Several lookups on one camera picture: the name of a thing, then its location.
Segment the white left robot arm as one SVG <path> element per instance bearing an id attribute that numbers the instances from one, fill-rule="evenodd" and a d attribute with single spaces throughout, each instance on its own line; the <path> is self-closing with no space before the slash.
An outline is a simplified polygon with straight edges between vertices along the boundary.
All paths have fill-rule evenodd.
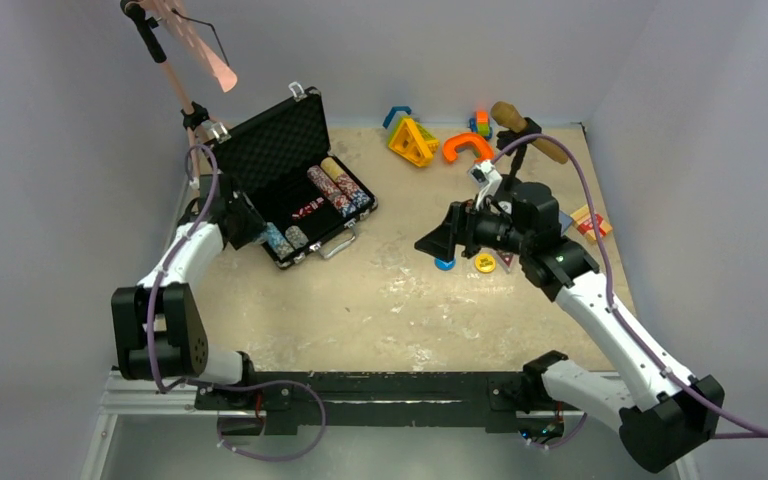
<path id="1" fill-rule="evenodd" d="M 112 294 L 117 368 L 127 380 L 219 385 L 224 401 L 244 409 L 258 395 L 254 364 L 242 351 L 210 344 L 193 287 L 226 248 L 259 243 L 265 223 L 230 175 L 201 179 L 208 190 L 179 220 L 161 261 Z"/>

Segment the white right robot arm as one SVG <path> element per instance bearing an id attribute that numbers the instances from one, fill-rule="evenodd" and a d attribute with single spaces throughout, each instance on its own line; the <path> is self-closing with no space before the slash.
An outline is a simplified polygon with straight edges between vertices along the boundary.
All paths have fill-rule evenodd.
<path id="1" fill-rule="evenodd" d="M 559 204 L 537 182 L 517 185 L 509 212 L 488 200 L 453 202 L 442 223 L 418 239 L 416 250 L 451 261 L 457 247 L 471 258 L 482 249 L 514 253 L 526 279 L 580 325 L 620 376 L 612 382 L 559 353 L 525 365 L 524 399 L 577 407 L 616 432 L 632 459 L 658 473 L 712 440 L 724 388 L 699 378 L 663 349 L 608 293 L 608 278 L 578 242 L 561 231 Z"/>

